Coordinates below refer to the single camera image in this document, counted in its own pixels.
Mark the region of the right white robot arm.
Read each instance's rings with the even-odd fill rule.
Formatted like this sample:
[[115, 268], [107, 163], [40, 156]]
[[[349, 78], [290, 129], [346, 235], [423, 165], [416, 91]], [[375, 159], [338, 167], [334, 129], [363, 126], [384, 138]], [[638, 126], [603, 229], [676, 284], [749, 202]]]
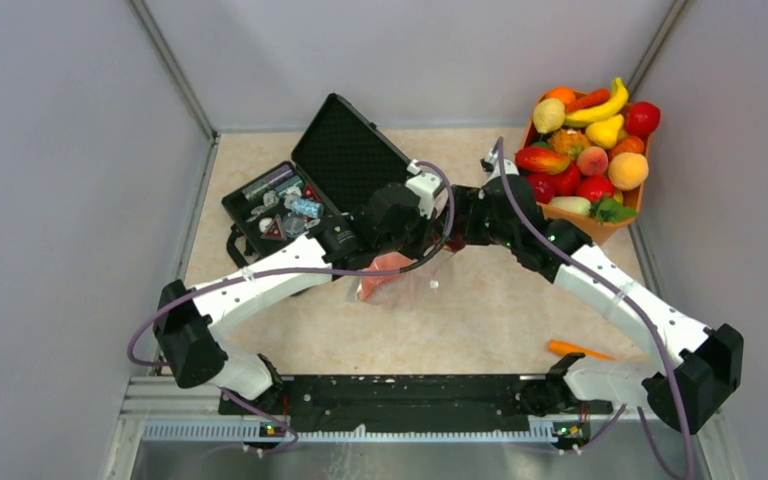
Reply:
[[635, 281], [580, 228], [547, 219], [531, 186], [515, 174], [495, 175], [481, 187], [448, 187], [443, 232], [467, 245], [508, 249], [525, 269], [567, 291], [615, 326], [650, 363], [563, 355], [526, 410], [544, 416], [572, 412], [584, 402], [640, 407], [678, 432], [694, 435], [741, 383], [744, 338], [679, 312]]

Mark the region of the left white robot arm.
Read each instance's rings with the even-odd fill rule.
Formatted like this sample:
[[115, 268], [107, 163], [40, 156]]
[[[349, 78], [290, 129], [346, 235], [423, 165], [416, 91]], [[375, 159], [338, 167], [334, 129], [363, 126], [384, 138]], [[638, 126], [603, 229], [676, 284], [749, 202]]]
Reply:
[[430, 247], [435, 206], [450, 187], [427, 179], [383, 187], [353, 214], [327, 214], [274, 253], [213, 282], [169, 285], [153, 331], [176, 385], [226, 388], [257, 413], [279, 404], [280, 377], [262, 354], [228, 346], [249, 317], [342, 276], [370, 274], [377, 257], [418, 258]]

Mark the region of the clear zip top bag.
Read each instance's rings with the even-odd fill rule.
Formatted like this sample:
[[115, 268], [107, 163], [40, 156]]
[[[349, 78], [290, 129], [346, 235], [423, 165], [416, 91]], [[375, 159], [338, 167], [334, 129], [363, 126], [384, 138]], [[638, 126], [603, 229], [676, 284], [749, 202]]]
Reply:
[[451, 284], [456, 253], [447, 247], [416, 270], [389, 276], [352, 277], [346, 301], [395, 311], [411, 311], [442, 296]]

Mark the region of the toy watermelon slice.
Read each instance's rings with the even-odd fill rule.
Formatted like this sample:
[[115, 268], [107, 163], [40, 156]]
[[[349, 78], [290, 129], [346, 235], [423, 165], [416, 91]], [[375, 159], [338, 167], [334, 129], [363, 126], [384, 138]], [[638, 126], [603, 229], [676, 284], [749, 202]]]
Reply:
[[367, 301], [382, 285], [399, 278], [402, 268], [413, 263], [408, 257], [397, 253], [387, 253], [377, 257], [366, 269], [372, 276], [360, 278], [357, 288], [357, 297], [360, 301]]

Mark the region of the red toy bell pepper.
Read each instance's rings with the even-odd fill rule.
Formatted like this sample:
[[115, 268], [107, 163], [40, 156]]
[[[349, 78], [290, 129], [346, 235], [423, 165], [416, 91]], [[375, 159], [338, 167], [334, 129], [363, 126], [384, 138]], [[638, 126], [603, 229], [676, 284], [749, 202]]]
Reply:
[[556, 196], [574, 196], [582, 182], [582, 174], [576, 163], [571, 163], [563, 172], [551, 175]]

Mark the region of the red toy tomato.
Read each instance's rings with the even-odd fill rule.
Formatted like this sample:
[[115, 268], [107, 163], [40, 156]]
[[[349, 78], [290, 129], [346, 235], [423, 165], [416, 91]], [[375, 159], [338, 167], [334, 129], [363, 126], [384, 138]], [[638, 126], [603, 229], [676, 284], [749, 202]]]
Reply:
[[608, 177], [587, 176], [579, 183], [575, 195], [596, 203], [605, 197], [613, 197], [615, 186]]

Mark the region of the red yellow toy mango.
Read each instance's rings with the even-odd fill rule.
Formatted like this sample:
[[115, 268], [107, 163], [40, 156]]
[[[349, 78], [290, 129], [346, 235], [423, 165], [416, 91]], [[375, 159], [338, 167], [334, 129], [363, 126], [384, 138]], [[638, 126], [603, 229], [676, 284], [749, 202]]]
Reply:
[[566, 155], [559, 154], [553, 150], [537, 146], [526, 146], [516, 153], [514, 163], [519, 169], [531, 173], [556, 175], [569, 167], [570, 159]]

